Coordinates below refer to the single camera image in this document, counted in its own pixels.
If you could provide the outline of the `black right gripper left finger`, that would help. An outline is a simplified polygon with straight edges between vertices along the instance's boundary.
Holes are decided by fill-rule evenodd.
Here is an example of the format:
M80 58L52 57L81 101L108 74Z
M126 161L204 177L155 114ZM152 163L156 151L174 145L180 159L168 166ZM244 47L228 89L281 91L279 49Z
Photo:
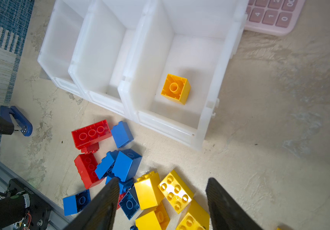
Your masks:
M65 229L112 230L119 196L119 180L113 178Z

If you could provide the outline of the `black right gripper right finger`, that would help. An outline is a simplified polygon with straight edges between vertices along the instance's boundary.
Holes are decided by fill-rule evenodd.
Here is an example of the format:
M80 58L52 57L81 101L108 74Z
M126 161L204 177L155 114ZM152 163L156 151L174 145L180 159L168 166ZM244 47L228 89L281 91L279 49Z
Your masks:
M214 230L262 230L215 178L209 178L206 195Z

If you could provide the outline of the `yellow studded lego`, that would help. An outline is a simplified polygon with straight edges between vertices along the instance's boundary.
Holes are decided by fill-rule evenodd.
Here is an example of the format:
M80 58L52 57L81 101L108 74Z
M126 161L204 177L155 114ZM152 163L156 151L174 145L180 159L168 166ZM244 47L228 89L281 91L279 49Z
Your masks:
M175 170L159 183L158 188L177 214L180 214L194 198L194 193Z

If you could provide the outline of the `red long lego diagonal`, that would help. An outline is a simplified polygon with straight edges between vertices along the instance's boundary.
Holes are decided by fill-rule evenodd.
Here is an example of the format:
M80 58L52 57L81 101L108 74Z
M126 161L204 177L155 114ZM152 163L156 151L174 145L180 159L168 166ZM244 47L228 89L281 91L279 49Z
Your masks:
M82 150L85 147L96 144L112 137L107 120L85 126L71 132L75 147Z

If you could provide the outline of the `blue lego top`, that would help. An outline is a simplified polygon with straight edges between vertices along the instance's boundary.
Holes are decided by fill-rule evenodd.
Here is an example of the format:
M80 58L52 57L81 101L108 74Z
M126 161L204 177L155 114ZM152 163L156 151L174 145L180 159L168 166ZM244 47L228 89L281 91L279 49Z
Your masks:
M120 121L111 129L112 137L118 149L123 148L134 140L127 122Z

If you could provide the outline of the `yellow square lego brick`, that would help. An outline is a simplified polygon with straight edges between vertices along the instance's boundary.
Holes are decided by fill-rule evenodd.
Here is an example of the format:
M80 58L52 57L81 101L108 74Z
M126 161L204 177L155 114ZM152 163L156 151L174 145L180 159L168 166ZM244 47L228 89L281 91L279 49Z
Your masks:
M168 74L161 95L165 98L185 105L191 91L188 79Z

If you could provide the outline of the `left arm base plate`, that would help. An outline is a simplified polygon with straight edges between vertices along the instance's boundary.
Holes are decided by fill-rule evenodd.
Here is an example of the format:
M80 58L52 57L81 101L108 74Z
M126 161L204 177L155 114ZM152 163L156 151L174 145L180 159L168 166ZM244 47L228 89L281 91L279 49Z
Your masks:
M32 217L39 220L37 224L42 225L42 219L38 214L47 214L51 209L43 205L41 209L31 209L31 204L36 205L38 196L30 195L26 191L8 189L0 192L0 230L6 227L16 227L18 230L31 230Z

